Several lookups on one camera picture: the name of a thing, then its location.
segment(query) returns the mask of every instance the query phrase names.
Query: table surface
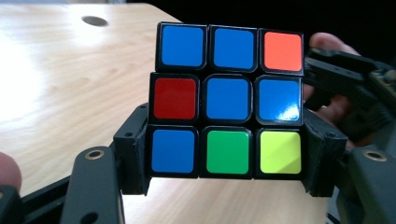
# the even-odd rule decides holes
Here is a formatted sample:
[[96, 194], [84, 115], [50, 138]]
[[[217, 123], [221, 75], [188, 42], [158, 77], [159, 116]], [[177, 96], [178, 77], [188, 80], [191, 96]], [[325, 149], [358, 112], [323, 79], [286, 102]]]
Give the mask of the table surface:
[[[0, 150], [21, 167], [24, 196], [109, 146], [149, 99], [157, 23], [177, 20], [146, 4], [0, 5], [0, 18]], [[327, 210], [281, 180], [153, 178], [147, 196], [123, 200], [126, 223], [318, 224]]]

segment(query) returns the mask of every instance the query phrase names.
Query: rubik's cube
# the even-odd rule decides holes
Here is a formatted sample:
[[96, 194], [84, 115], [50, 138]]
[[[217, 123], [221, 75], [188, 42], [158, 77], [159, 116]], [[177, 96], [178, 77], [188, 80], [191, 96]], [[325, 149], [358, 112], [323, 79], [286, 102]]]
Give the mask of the rubik's cube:
[[301, 179], [303, 34], [160, 22], [150, 176]]

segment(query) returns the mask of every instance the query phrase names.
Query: human hand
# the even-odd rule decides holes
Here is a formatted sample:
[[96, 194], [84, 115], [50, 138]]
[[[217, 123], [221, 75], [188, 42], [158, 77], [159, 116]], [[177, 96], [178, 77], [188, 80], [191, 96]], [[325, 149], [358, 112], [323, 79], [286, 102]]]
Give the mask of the human hand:
[[[346, 53], [356, 54], [359, 53], [349, 45], [345, 44], [341, 39], [335, 35], [327, 33], [315, 33], [309, 40], [309, 45], [312, 48], [324, 49], [324, 50], [341, 50]], [[314, 88], [312, 86], [304, 84], [304, 99], [307, 100], [312, 96]], [[331, 103], [322, 107], [320, 110], [315, 112], [320, 118], [326, 120], [332, 126], [337, 127], [337, 124], [344, 119], [352, 110], [351, 103], [348, 99], [341, 95], [335, 95]], [[367, 145], [371, 141], [371, 138], [365, 138], [361, 142], [352, 142], [350, 140], [346, 143], [346, 148], [351, 149], [354, 147]]]
[[21, 190], [21, 170], [7, 154], [0, 152], [0, 185], [10, 185]]

